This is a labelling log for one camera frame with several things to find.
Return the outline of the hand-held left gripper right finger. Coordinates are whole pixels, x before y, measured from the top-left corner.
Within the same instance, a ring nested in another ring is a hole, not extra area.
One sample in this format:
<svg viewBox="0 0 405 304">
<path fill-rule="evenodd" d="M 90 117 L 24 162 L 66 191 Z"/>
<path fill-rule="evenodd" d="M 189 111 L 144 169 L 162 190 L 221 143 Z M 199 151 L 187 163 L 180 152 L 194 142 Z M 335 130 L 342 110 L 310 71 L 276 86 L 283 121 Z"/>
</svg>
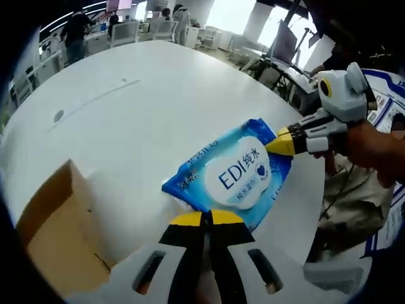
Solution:
<svg viewBox="0 0 405 304">
<path fill-rule="evenodd" d="M 243 220 L 212 210 L 209 257 L 222 303 L 318 303 L 320 290 L 303 268 L 270 243 L 254 239 Z"/>
</svg>

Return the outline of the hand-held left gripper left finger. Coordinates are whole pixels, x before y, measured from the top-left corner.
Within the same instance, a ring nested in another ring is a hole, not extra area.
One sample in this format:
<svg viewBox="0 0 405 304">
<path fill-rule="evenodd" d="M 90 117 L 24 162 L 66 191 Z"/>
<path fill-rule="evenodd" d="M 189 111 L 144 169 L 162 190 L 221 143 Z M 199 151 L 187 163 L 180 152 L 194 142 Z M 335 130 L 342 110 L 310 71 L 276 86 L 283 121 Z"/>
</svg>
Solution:
<svg viewBox="0 0 405 304">
<path fill-rule="evenodd" d="M 157 243 L 116 264 L 108 281 L 69 303 L 194 303 L 203 255 L 203 214 L 174 218 Z"/>
</svg>

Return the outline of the person's right hand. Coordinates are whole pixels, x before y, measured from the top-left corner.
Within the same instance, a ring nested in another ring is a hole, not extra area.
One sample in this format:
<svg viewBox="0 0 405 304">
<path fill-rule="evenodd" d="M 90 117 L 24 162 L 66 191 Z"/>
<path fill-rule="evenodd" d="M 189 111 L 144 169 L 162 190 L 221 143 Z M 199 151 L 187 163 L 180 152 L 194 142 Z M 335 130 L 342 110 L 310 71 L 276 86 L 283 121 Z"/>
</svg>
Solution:
<svg viewBox="0 0 405 304">
<path fill-rule="evenodd" d="M 332 147 L 346 148 L 346 156 L 354 165 L 375 168 L 377 156 L 381 152 L 381 137 L 384 134 L 379 133 L 367 120 L 362 120 L 349 128 L 342 144 L 334 144 Z"/>
</svg>

